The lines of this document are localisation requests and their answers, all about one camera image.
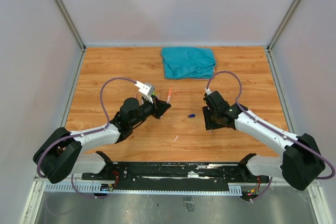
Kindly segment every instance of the orange marker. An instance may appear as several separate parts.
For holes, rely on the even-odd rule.
[[[169,89],[167,103],[170,103],[170,96],[172,95],[172,89],[173,89],[173,88],[170,88],[170,89]]]

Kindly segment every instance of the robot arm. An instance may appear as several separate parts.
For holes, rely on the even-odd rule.
[[[256,154],[246,156],[244,158],[247,162],[246,168],[252,175],[284,178],[292,187],[304,190],[325,169],[326,166],[321,159],[287,139],[290,137],[320,154],[312,136],[308,134],[298,136],[281,130],[241,106],[247,111],[244,113],[236,103],[230,106],[218,91],[207,92],[204,101],[207,106],[202,109],[207,130],[229,127],[245,132],[279,155],[279,157],[262,157]]]
[[[149,116],[159,119],[171,107],[153,95],[154,86],[140,82],[135,86],[140,88],[143,104],[140,105],[136,98],[127,98],[108,126],[71,132],[61,127],[53,132],[33,158],[38,164],[47,148],[60,138],[68,137],[53,146],[41,161],[40,169],[51,183],[58,183],[70,174],[101,172],[106,165],[104,158],[97,153],[84,154],[86,151],[124,141]]]

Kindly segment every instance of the folded towel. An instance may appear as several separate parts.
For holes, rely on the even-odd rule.
[[[216,66],[214,53],[209,48],[165,47],[161,55],[167,79],[209,79]]]

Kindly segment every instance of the white wall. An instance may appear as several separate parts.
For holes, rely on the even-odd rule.
[[[303,0],[273,50],[295,128],[300,134],[307,132],[313,135],[322,154],[334,165],[335,19],[336,0]],[[323,183],[334,214],[335,182],[333,179]]]
[[[267,45],[292,0],[63,0],[87,45]]]
[[[18,223],[33,154],[59,126],[80,49],[53,0],[0,0],[0,216]]]

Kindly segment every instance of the wooden table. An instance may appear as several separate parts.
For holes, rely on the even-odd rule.
[[[243,83],[241,104],[277,127],[287,129],[277,91],[262,47],[214,47],[216,71],[236,73]],[[276,156],[253,137],[232,129],[205,130],[202,107],[204,80],[164,79],[161,48],[88,48],[82,65],[66,128],[82,130],[106,123],[99,102],[103,83],[113,77],[129,77],[156,87],[156,95],[166,100],[173,88],[172,107],[157,120],[148,118],[125,141],[102,146],[113,161],[239,161],[248,153]],[[210,86],[234,103],[239,86],[228,74],[217,76]],[[123,80],[112,81],[103,94],[114,117],[123,101],[134,97],[137,88]]]

